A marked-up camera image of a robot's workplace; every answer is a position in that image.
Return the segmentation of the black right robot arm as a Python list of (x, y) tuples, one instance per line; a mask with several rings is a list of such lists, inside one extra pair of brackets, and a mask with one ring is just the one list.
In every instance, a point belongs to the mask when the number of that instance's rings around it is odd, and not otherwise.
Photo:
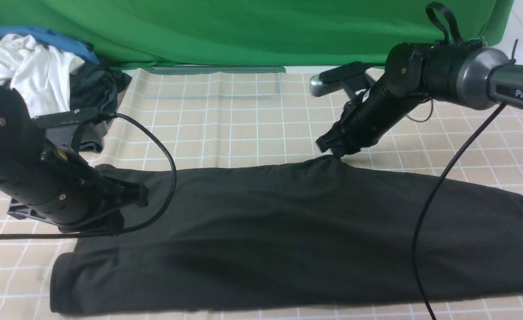
[(349, 96), (341, 118), (316, 140), (321, 152), (343, 157), (378, 143), (418, 105), (429, 100), (485, 111), (495, 104), (523, 110), (523, 65), (495, 48), (463, 44), (400, 43), (389, 53), (384, 74), (373, 80), (372, 64), (353, 62), (310, 80), (321, 97), (339, 90)]

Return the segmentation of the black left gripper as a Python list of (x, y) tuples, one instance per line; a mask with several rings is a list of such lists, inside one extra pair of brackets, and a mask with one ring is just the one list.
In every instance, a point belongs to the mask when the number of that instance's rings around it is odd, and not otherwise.
[(0, 191), (11, 197), (10, 217), (61, 233), (117, 232), (125, 226), (121, 208), (149, 204), (145, 184), (103, 177), (56, 147), (0, 147)]

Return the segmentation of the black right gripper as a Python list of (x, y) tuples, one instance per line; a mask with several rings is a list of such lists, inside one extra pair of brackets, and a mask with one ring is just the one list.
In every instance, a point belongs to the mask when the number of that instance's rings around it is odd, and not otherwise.
[(398, 97), (384, 80), (345, 104), (341, 118), (316, 140), (321, 152), (331, 151), (337, 158), (353, 155), (375, 146), (381, 137), (426, 101), (426, 94), (408, 93)]

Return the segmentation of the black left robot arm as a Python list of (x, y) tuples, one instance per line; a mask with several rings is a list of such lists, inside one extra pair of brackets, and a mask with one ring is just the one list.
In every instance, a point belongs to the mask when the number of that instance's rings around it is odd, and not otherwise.
[(122, 208), (148, 206), (146, 186), (105, 176), (79, 154), (85, 129), (108, 117), (86, 108), (31, 118), (20, 93), (0, 85), (0, 191), (12, 199), (8, 215), (62, 233), (119, 231)]

